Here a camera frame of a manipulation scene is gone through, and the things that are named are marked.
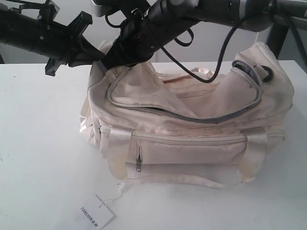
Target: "bag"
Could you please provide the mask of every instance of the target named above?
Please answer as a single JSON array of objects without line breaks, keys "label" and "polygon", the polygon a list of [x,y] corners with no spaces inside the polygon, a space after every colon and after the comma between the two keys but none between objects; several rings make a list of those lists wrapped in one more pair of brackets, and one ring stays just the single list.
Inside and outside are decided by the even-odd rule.
[{"label": "bag", "polygon": [[285,138],[294,89],[263,43],[238,53],[232,66],[204,84],[183,72],[158,73],[149,62],[105,75],[94,63],[81,134],[117,179],[131,183],[225,187],[200,176],[204,165],[236,165],[238,182],[250,182]]}]

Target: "cream duffel bag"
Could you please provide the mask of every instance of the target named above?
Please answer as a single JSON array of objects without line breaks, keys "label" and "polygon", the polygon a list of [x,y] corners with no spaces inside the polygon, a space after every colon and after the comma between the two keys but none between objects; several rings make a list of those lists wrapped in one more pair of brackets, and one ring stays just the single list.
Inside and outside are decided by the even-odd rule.
[{"label": "cream duffel bag", "polygon": [[[106,53],[110,45],[100,49]],[[212,76],[202,68],[193,72]],[[183,72],[158,73],[149,62],[106,74],[94,63],[81,134],[100,147],[117,179],[225,187],[192,169],[237,165],[238,182],[254,180],[285,138],[293,95],[263,43],[238,53],[230,72],[210,84]]]}]

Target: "table surface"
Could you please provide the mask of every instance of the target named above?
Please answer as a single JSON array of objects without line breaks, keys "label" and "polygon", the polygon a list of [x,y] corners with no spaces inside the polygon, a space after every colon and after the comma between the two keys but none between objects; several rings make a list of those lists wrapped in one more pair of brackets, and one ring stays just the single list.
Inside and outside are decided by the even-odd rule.
[{"label": "table surface", "polygon": [[[185,63],[215,69],[216,63]],[[285,121],[288,138],[257,179],[217,190],[182,184],[134,186],[110,206],[106,230],[307,229],[307,74],[281,64],[295,87]],[[223,63],[222,73],[230,62]],[[176,70],[157,63],[158,71]],[[99,150],[79,135],[90,67],[0,65],[0,225],[3,230],[55,230],[79,202],[116,196],[120,181]]]}]

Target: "zipper pull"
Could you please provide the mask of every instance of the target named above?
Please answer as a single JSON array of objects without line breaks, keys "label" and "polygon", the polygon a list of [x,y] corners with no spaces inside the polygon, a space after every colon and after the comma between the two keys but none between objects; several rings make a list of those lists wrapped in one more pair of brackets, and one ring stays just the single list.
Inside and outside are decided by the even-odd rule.
[{"label": "zipper pull", "polygon": [[142,159],[141,159],[141,155],[139,154],[139,157],[136,159],[136,171],[138,173],[141,172],[141,163],[142,163]]}]

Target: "paper tag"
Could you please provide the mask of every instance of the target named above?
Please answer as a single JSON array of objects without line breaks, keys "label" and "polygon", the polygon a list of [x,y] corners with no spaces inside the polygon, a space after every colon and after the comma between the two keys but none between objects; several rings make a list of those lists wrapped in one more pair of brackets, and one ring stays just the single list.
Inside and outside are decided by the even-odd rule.
[{"label": "paper tag", "polygon": [[113,213],[98,199],[93,196],[85,204],[75,210],[57,224],[56,230],[101,230],[112,218]]}]

